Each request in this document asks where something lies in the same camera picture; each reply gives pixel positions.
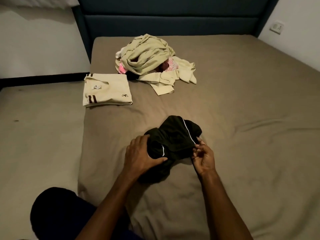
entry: pink garment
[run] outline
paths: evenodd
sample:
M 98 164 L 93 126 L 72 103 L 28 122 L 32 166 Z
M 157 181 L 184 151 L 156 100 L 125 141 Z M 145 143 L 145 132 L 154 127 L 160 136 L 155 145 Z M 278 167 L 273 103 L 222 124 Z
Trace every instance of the pink garment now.
M 173 71 L 179 68 L 179 65 L 172 59 L 172 57 L 169 57 L 168 64 L 169 67 L 165 70 L 165 72 Z
M 122 62 L 119 65 L 119 73 L 126 74 L 127 70 L 123 67 Z

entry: person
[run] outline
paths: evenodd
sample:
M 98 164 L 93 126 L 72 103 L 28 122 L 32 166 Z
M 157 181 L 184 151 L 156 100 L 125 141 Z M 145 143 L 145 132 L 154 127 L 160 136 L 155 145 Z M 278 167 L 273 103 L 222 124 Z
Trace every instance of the person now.
M 30 214 L 31 225 L 38 239 L 141 239 L 138 235 L 125 229 L 121 229 L 120 233 L 115 235 L 115 229 L 118 228 L 117 222 L 122 217 L 130 188 L 148 169 L 167 160 L 166 157 L 158 159 L 149 157 L 148 138 L 149 135 L 138 136 L 127 146 L 123 170 L 98 208 L 66 189 L 50 188 L 46 190 L 47 192 L 40 194 Z M 193 149 L 192 161 L 202 184 L 209 217 L 212 219 L 209 228 L 214 229 L 219 240 L 252 240 L 247 226 L 228 197 L 216 171 L 214 152 L 202 139 L 198 138 L 198 141 L 199 144 L 196 144 Z M 52 191 L 62 190 L 66 190 L 65 196 L 53 199 L 53 195 L 57 195 L 57 192 Z M 56 208 L 53 210 L 52 207 L 49 207 L 48 210 L 47 205 L 52 204 L 53 201 L 59 206 L 58 210 Z M 48 212 L 55 214 L 55 217 L 51 216 L 48 220 L 45 217 Z

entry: wall socket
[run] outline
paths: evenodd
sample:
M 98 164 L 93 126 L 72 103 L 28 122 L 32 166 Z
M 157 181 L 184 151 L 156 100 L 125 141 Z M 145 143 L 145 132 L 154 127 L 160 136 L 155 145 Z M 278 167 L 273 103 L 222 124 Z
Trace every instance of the wall socket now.
M 271 25 L 270 30 L 271 30 L 272 32 L 275 32 L 276 34 L 279 35 L 279 34 L 281 34 L 284 26 L 285 26 L 285 25 L 284 25 L 283 23 L 281 23 L 281 22 L 279 22 L 279 21 L 275 21 L 275 22 Z

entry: white wall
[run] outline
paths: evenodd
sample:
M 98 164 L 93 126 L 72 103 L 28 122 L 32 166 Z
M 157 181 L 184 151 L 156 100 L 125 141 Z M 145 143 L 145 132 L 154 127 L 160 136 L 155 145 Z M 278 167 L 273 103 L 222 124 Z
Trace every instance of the white wall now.
M 89 72 L 72 10 L 0 6 L 0 78 Z
M 276 20 L 281 35 L 269 30 Z M 279 0 L 259 39 L 320 71 L 320 0 Z

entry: fitted sheet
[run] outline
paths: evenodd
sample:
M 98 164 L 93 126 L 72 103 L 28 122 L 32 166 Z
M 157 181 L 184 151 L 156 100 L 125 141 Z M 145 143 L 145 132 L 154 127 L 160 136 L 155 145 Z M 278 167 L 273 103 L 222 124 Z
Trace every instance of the fitted sheet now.
M 169 115 L 191 120 L 214 150 L 226 191 L 255 239 L 320 236 L 320 73 L 248 35 L 163 36 L 195 62 L 197 84 L 178 80 L 157 96 L 130 81 L 132 105 L 86 108 L 80 197 L 98 205 L 120 173 L 131 139 Z M 132 37 L 94 41 L 91 73 L 116 73 Z M 190 158 L 153 185 L 135 184 L 131 227 L 145 239 L 210 239 Z

